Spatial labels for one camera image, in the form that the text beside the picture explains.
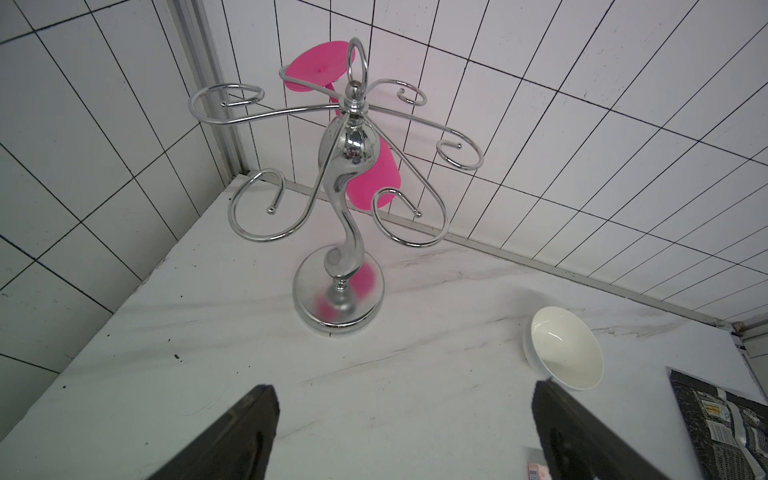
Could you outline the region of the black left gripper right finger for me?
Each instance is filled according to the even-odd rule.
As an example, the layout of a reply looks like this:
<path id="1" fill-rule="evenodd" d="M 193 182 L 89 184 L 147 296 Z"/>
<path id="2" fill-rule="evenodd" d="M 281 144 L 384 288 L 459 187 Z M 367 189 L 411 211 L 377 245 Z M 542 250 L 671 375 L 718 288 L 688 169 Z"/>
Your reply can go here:
<path id="1" fill-rule="evenodd" d="M 553 479 L 666 477 L 553 380 L 536 383 L 532 414 Z"/>

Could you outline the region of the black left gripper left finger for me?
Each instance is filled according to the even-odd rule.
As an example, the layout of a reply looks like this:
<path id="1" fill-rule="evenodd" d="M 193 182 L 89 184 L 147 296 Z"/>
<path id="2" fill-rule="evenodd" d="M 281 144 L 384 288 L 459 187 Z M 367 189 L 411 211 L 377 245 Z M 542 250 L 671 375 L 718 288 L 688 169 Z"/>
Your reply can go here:
<path id="1" fill-rule="evenodd" d="M 275 388 L 257 385 L 151 477 L 263 479 L 279 416 Z"/>

